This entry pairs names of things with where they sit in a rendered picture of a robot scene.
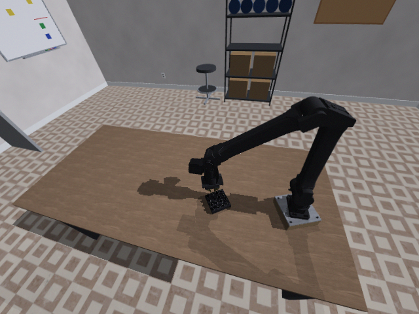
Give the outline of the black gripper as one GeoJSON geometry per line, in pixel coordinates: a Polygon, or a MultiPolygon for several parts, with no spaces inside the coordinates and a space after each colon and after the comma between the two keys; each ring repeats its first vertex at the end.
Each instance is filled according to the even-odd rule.
{"type": "Polygon", "coordinates": [[[218,174],[215,178],[209,178],[206,176],[206,181],[205,181],[205,177],[201,176],[201,181],[202,181],[202,188],[205,188],[205,190],[210,191],[211,189],[214,189],[214,192],[216,190],[219,189],[219,185],[223,185],[223,179],[221,174],[219,173],[219,179],[218,179],[218,174]]]}

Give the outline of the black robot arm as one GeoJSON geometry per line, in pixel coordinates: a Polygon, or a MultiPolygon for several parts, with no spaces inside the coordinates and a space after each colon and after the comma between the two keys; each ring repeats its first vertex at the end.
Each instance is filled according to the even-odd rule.
{"type": "Polygon", "coordinates": [[[341,135],[353,127],[356,119],[342,106],[315,96],[291,106],[285,113],[224,143],[206,149],[203,158],[191,158],[189,173],[215,178],[218,166],[229,158],[285,134],[303,133],[318,128],[300,174],[290,181],[292,195],[287,195],[291,218],[308,220],[308,209],[314,203],[313,189],[341,135]],[[327,108],[326,108],[327,107],[327,108]],[[324,126],[324,127],[320,127],[324,126]]]}

